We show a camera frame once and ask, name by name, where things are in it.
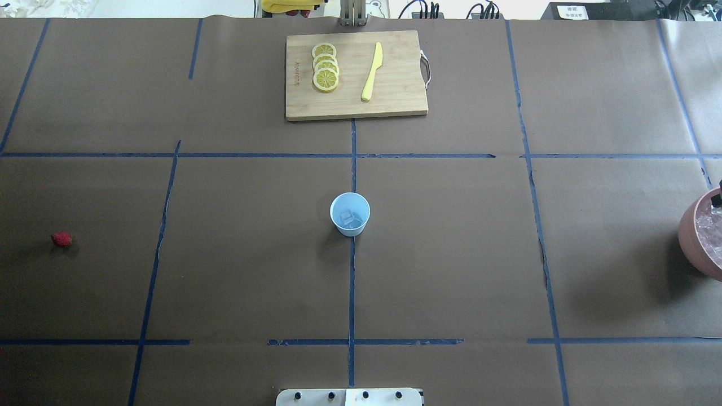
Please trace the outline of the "red strawberry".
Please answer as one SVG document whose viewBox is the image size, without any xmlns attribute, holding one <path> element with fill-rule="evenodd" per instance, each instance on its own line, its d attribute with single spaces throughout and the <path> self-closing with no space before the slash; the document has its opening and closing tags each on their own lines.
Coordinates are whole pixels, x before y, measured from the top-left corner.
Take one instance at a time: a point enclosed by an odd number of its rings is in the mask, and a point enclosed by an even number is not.
<svg viewBox="0 0 722 406">
<path fill-rule="evenodd" d="M 51 235 L 52 244 L 58 248 L 69 248 L 73 244 L 73 236 L 67 232 L 53 233 Z"/>
</svg>

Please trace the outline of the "pink bowl of ice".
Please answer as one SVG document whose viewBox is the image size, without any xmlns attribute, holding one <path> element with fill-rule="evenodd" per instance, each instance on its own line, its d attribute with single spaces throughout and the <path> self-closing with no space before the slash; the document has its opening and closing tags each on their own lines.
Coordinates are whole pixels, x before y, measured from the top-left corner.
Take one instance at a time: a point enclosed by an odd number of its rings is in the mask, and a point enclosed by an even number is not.
<svg viewBox="0 0 722 406">
<path fill-rule="evenodd" d="M 679 221 L 678 240 L 684 256 L 699 272 L 720 281 L 720 210 L 711 209 L 711 196 L 718 190 L 688 206 Z"/>
</svg>

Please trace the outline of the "light blue paper cup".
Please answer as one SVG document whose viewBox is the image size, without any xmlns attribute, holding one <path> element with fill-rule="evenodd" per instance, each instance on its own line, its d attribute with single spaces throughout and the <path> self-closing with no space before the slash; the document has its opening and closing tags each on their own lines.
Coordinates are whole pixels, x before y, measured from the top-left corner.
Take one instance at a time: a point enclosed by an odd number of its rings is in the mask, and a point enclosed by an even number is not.
<svg viewBox="0 0 722 406">
<path fill-rule="evenodd" d="M 371 218 L 371 206 L 363 195 L 346 192 L 333 199 L 329 215 L 343 236 L 356 237 L 363 232 Z"/>
</svg>

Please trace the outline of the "bamboo cutting board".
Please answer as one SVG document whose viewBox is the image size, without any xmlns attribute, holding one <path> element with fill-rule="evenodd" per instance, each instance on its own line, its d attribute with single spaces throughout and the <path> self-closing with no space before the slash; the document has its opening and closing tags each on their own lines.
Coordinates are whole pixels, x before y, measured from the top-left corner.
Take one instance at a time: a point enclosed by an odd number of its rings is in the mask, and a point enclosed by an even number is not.
<svg viewBox="0 0 722 406">
<path fill-rule="evenodd" d="M 377 70 L 372 99 L 361 101 L 375 45 L 384 61 Z M 340 84 L 333 92 L 314 87 L 312 48 L 336 47 Z M 423 116 L 428 113 L 418 31 L 296 34 L 286 39 L 285 117 L 287 121 Z"/>
</svg>

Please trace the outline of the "black power strip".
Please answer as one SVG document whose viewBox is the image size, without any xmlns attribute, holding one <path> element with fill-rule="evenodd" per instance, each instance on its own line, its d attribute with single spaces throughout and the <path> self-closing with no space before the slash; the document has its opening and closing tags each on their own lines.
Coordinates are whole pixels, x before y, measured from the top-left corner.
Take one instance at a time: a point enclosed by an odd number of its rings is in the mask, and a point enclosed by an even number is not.
<svg viewBox="0 0 722 406">
<path fill-rule="evenodd" d="M 440 3 L 436 1 L 408 1 L 400 10 L 399 19 L 409 20 L 443 20 Z"/>
</svg>

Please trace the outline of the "yellow plastic knife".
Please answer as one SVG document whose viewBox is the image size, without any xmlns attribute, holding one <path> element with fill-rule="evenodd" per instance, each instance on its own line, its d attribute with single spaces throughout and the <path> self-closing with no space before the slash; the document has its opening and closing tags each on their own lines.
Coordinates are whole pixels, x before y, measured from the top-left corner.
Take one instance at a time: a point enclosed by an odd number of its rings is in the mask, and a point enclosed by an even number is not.
<svg viewBox="0 0 722 406">
<path fill-rule="evenodd" d="M 383 61 L 384 49 L 382 48 L 382 43 L 377 42 L 372 57 L 371 67 L 369 68 L 369 74 L 366 82 L 364 83 L 363 91 L 360 96 L 361 101 L 368 102 L 372 99 L 372 94 L 374 92 L 374 86 L 376 83 L 377 70 L 382 67 Z"/>
</svg>

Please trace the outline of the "yellow cloth bag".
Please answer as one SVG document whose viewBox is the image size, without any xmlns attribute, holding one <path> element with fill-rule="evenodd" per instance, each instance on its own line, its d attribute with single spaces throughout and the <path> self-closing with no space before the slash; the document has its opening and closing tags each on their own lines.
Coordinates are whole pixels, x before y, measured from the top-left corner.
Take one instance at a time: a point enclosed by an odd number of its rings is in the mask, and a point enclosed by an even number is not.
<svg viewBox="0 0 722 406">
<path fill-rule="evenodd" d="M 301 15 L 309 18 L 310 13 L 328 1 L 261 1 L 261 10 L 270 15 Z"/>
</svg>

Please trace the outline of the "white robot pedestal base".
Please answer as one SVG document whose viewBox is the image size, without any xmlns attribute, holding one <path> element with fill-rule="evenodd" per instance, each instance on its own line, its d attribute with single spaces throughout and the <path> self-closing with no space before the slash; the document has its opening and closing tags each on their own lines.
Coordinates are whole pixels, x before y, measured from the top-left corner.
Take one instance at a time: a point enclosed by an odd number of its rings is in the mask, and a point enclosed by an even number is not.
<svg viewBox="0 0 722 406">
<path fill-rule="evenodd" d="M 278 393 L 275 404 L 424 405 L 425 397 L 422 390 L 410 387 L 286 389 Z"/>
</svg>

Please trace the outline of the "aluminium frame post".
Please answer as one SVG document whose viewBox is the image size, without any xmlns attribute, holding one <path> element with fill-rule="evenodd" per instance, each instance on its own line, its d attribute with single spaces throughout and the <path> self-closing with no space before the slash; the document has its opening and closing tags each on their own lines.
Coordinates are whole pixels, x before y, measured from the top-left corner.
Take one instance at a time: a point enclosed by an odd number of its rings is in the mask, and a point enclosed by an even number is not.
<svg viewBox="0 0 722 406">
<path fill-rule="evenodd" d="M 368 23 L 366 1 L 340 0 L 340 25 L 346 27 L 363 27 Z"/>
</svg>

